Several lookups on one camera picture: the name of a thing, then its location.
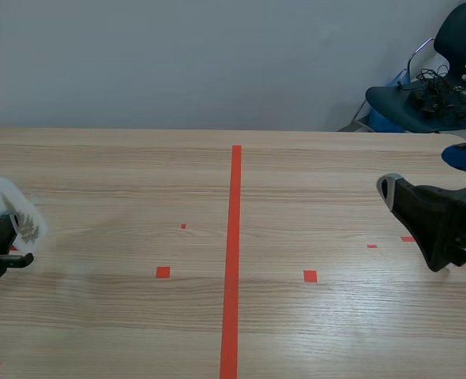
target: wooden table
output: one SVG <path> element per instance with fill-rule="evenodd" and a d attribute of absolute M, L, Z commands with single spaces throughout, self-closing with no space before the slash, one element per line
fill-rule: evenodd
<path fill-rule="evenodd" d="M 465 187 L 440 159 L 459 141 L 0 129 L 0 176 L 51 226 L 0 279 L 0 379 L 466 379 L 466 266 L 431 272 L 375 189 L 389 172 Z"/>

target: white wall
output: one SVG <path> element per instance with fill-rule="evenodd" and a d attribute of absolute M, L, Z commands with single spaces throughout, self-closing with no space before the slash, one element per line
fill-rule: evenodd
<path fill-rule="evenodd" d="M 0 126 L 336 130 L 458 0 L 0 0 Z"/>

